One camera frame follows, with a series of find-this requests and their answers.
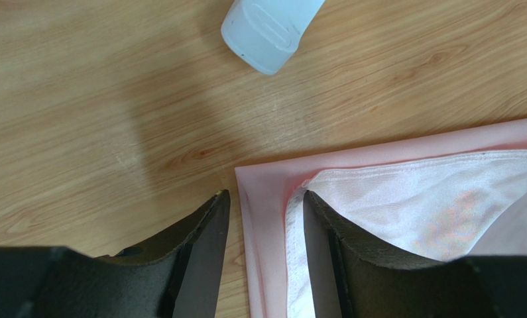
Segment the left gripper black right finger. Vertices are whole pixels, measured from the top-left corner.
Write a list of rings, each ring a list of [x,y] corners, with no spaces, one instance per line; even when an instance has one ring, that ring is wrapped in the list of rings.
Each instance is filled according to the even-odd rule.
[[[317,317],[527,317],[527,256],[439,262],[376,237],[312,191],[303,210]]]

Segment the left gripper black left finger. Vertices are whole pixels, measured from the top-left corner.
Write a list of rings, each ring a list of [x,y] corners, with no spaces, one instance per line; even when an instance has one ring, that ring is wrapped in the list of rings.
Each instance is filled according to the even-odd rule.
[[[214,317],[229,210],[220,191],[114,256],[0,247],[0,317]]]

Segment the pink cloth napkin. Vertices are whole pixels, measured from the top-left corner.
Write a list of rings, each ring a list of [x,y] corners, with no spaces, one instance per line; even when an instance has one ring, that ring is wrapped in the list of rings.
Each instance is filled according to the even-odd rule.
[[[446,261],[527,255],[527,119],[238,167],[252,317],[313,317],[303,197]]]

